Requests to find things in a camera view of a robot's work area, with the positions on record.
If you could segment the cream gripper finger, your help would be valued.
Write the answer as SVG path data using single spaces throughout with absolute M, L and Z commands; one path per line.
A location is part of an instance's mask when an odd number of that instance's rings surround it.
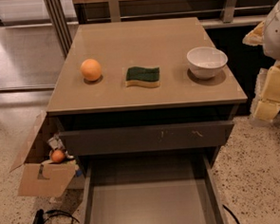
M 264 24 L 265 22 L 262 21 L 258 25 L 256 25 L 255 28 L 243 38 L 242 43 L 244 45 L 252 47 L 262 45 L 264 35 Z
M 255 84 L 251 114 L 255 120 L 272 121 L 280 112 L 280 61 L 261 68 Z

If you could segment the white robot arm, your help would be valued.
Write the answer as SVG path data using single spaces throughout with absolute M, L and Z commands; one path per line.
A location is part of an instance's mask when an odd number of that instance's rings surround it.
M 264 55 L 275 61 L 269 70 L 259 71 L 250 108 L 254 120 L 272 122 L 280 112 L 280 0 L 242 43 L 262 46 Z

